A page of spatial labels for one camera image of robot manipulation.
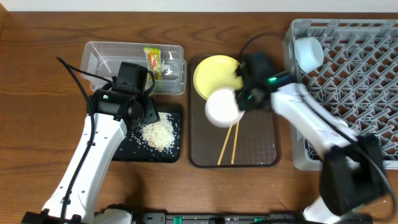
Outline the rice food scraps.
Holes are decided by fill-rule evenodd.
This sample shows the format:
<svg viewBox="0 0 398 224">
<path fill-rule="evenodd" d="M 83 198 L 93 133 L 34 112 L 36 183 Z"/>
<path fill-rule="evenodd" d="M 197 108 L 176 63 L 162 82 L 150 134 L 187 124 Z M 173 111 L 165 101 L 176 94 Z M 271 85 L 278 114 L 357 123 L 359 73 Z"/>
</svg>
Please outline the rice food scraps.
<svg viewBox="0 0 398 224">
<path fill-rule="evenodd" d="M 150 150 L 150 152 L 160 152 L 161 154 L 173 154 L 175 148 L 178 149 L 177 141 L 180 137 L 177 118 L 173 118 L 171 113 L 160 112 L 160 120 L 145 125 L 133 131 L 129 135 L 128 143 L 137 143 L 140 147 Z"/>
</svg>

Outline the wooden chopstick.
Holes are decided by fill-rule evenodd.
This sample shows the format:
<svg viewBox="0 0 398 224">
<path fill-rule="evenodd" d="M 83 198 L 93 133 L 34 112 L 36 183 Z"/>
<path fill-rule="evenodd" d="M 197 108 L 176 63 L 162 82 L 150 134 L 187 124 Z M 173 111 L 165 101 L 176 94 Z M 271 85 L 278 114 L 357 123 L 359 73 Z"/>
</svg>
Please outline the wooden chopstick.
<svg viewBox="0 0 398 224">
<path fill-rule="evenodd" d="M 236 129 L 235 129 L 235 134 L 234 134 L 233 151 L 232 151 L 232 156 L 231 156 L 231 164 L 232 165 L 234 164 L 235 157 L 236 157 L 236 148 L 237 148 L 237 141 L 238 141 L 239 124 L 240 124 L 240 122 L 238 121 L 236 123 Z"/>
<path fill-rule="evenodd" d="M 229 136 L 231 134 L 232 127 L 233 127 L 233 125 L 229 126 L 228 132 L 227 132 L 226 137 L 224 139 L 223 147 L 221 149 L 221 152 L 220 152 L 220 155 L 219 155 L 219 158 L 218 158 L 218 162 L 217 162 L 218 166 L 221 164 L 221 161 L 222 161 L 222 158 L 223 158 L 223 155 L 224 155 L 224 151 L 225 151 L 226 146 L 228 144 Z"/>
</svg>

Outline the white bowl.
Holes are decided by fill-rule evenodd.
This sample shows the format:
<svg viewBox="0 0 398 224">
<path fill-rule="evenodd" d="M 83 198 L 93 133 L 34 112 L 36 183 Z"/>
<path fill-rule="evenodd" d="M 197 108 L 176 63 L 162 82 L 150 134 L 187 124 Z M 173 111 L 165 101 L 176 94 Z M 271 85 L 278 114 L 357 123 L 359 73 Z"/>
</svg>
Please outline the white bowl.
<svg viewBox="0 0 398 224">
<path fill-rule="evenodd" d="M 220 88 L 208 97 L 205 103 L 205 115 L 214 126 L 228 128 L 240 121 L 244 111 L 238 108 L 232 88 Z"/>
</svg>

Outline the yellow plate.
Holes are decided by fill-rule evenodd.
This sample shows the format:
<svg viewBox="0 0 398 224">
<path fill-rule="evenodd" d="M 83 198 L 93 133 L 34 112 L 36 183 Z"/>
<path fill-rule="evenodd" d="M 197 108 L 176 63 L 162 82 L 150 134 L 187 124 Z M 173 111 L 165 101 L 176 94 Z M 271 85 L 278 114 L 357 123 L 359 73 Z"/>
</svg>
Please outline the yellow plate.
<svg viewBox="0 0 398 224">
<path fill-rule="evenodd" d="M 220 88 L 238 90 L 243 87 L 242 77 L 237 76 L 239 62 L 226 55 L 213 55 L 202 60 L 193 74 L 197 93 L 205 100 Z"/>
</svg>

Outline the white tissue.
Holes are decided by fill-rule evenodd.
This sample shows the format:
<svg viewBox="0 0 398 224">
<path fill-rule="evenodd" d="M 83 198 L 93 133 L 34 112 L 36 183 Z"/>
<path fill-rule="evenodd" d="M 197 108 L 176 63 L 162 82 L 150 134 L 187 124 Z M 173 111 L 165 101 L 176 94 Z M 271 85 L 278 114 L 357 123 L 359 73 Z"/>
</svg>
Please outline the white tissue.
<svg viewBox="0 0 398 224">
<path fill-rule="evenodd" d="M 173 74 L 172 67 L 169 64 L 165 63 L 164 60 L 162 61 L 161 64 L 161 72 L 162 72 L 162 79 L 164 80 L 167 79 L 171 74 Z"/>
</svg>

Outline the green snack wrapper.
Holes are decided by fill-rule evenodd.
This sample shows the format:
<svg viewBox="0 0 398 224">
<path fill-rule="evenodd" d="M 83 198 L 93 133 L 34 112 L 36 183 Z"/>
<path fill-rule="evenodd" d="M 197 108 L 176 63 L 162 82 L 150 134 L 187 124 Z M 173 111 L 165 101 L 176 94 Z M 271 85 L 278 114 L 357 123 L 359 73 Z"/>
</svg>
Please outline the green snack wrapper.
<svg viewBox="0 0 398 224">
<path fill-rule="evenodd" d="M 144 47 L 148 69 L 153 73 L 156 80 L 162 79 L 162 62 L 160 59 L 160 49 Z"/>
</svg>

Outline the light blue bowl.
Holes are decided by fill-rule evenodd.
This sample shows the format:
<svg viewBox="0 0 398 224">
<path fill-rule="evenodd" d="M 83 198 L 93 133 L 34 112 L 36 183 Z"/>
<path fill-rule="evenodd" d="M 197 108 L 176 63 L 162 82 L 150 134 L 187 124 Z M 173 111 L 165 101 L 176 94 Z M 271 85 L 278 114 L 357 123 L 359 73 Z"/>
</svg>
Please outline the light blue bowl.
<svg viewBox="0 0 398 224">
<path fill-rule="evenodd" d="M 323 64 L 323 49 L 314 37 L 297 39 L 294 43 L 294 54 L 299 67 L 305 73 L 310 73 Z"/>
</svg>

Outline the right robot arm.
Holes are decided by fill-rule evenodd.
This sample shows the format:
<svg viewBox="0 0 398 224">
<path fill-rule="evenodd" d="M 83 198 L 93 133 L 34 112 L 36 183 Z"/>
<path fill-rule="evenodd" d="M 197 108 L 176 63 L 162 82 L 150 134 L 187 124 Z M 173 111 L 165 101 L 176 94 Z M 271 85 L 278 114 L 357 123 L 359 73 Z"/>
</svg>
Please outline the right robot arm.
<svg viewBox="0 0 398 224">
<path fill-rule="evenodd" d="M 384 170 L 378 138 L 342 124 L 288 72 L 273 76 L 241 74 L 235 92 L 240 110 L 271 109 L 295 126 L 322 160 L 320 196 L 303 211 L 306 223 L 338 223 L 362 205 L 387 194 L 397 199 Z"/>
</svg>

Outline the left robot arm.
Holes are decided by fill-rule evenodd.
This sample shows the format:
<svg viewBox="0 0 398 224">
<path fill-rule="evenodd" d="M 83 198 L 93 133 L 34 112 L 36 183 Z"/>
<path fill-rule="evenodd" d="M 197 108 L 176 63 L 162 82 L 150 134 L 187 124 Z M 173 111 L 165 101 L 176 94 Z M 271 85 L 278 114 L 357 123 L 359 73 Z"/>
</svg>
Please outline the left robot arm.
<svg viewBox="0 0 398 224">
<path fill-rule="evenodd" d="M 113 156 L 129 130 L 159 121 L 153 97 L 98 89 L 88 98 L 88 115 L 76 151 L 57 189 L 40 213 L 23 223 L 132 223 L 121 204 L 96 214 L 95 206 Z"/>
</svg>

